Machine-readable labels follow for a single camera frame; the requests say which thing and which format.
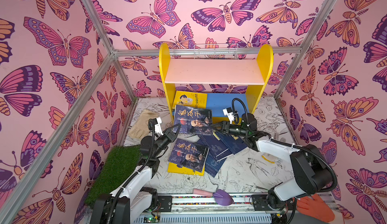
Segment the dark purple portrait book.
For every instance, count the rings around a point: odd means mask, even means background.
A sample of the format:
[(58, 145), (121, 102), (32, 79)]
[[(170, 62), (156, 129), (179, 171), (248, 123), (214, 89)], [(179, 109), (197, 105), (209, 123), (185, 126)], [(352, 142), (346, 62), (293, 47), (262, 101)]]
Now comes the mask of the dark purple portrait book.
[(180, 125), (179, 133), (191, 135), (212, 135), (212, 110), (177, 105), (174, 110), (174, 124)]

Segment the yellow cartoon boy book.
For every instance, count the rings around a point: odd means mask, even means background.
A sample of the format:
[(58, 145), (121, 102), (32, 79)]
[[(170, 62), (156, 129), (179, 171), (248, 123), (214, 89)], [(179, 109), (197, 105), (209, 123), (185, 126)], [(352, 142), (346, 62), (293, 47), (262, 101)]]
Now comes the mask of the yellow cartoon boy book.
[(189, 106), (194, 108), (206, 108), (207, 94), (176, 91), (175, 98), (172, 104), (172, 109), (175, 109), (176, 105)]

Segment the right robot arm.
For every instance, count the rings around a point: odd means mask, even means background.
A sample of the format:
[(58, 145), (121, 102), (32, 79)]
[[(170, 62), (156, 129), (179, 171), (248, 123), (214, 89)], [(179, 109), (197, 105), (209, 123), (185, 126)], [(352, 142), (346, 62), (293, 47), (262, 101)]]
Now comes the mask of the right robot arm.
[(270, 154), (292, 166), (293, 178), (268, 190), (267, 203), (270, 209), (277, 211), (291, 199), (298, 200), (316, 193), (330, 192), (337, 187), (335, 171), (316, 146), (301, 146), (276, 140), (270, 133), (257, 129), (252, 113), (245, 111), (239, 115), (234, 106), (224, 109), (223, 113), (228, 120), (211, 124), (212, 130), (241, 137), (248, 148)]

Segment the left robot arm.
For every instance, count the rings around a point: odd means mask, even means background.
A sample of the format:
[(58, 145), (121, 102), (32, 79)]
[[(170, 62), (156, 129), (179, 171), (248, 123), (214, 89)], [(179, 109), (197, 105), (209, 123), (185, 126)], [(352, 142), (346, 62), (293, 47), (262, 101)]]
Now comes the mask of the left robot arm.
[(151, 136), (141, 140), (141, 158), (134, 171), (115, 190), (100, 195), (93, 207), (91, 224), (132, 224), (145, 211), (157, 208), (157, 190), (145, 185), (155, 176), (160, 165), (159, 155), (176, 141), (181, 124), (156, 133), (156, 126), (149, 125)]

